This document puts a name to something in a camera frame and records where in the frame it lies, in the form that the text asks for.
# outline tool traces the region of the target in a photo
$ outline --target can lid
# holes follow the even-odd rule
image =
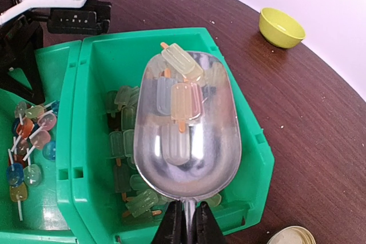
[[[279,231],[267,244],[316,244],[316,242],[307,229],[291,226]]]

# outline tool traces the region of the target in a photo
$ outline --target bowl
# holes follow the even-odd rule
[[[259,30],[276,47],[289,49],[305,38],[304,28],[288,14],[273,8],[263,8],[259,17]]]

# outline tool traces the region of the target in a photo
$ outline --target green bin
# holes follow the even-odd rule
[[[75,41],[35,51],[46,103],[60,100],[58,122],[50,132],[52,140],[57,140],[57,160],[52,162],[44,159],[42,152],[37,149],[32,153],[33,163],[41,167],[43,181],[36,187],[27,188],[28,199],[22,202],[23,222],[19,221],[17,204],[10,200],[5,177],[8,164],[7,149],[13,145],[11,126],[15,120],[14,109],[23,99],[0,90],[1,244],[75,244],[77,238],[85,239],[83,243],[94,243],[74,207],[71,180],[58,182],[60,176],[67,174],[70,168],[71,115],[80,48],[81,41]],[[22,70],[15,69],[10,74],[23,84],[29,85]]]
[[[259,223],[269,190],[274,158],[255,116],[224,57],[203,28],[136,31],[86,38],[79,56],[71,132],[74,204],[97,243],[150,243],[158,224],[126,225],[121,195],[114,193],[113,159],[105,96],[122,85],[140,86],[147,62],[161,52],[160,42],[215,55],[232,84],[242,138],[242,161],[232,183],[221,192],[214,216],[224,234]]]

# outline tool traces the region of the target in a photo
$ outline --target white bracket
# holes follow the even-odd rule
[[[34,8],[81,8],[87,0],[22,0],[0,15],[0,26],[29,9]]]

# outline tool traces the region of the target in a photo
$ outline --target brown table surface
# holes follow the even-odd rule
[[[207,28],[264,128],[276,163],[263,218],[228,243],[266,244],[290,225],[317,243],[366,243],[366,103],[324,61],[269,44],[237,0],[102,1],[113,4],[110,33]],[[46,32],[45,46],[80,38]]]

